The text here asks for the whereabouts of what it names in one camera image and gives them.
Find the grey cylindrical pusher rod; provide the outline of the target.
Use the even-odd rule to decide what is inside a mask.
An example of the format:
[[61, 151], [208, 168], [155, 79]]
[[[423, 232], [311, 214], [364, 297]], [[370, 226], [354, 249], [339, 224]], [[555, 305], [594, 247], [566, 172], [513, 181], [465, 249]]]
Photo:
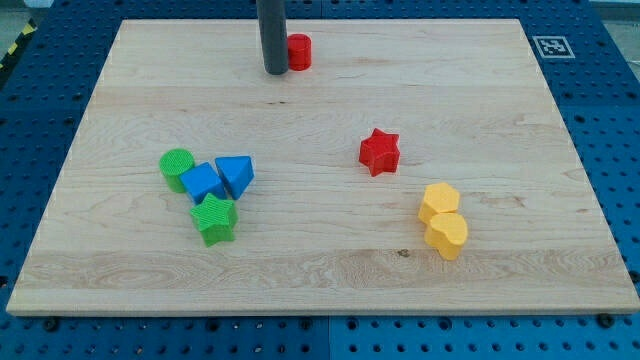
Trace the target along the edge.
[[289, 69], [285, 2], [257, 0], [256, 9], [264, 69], [282, 75]]

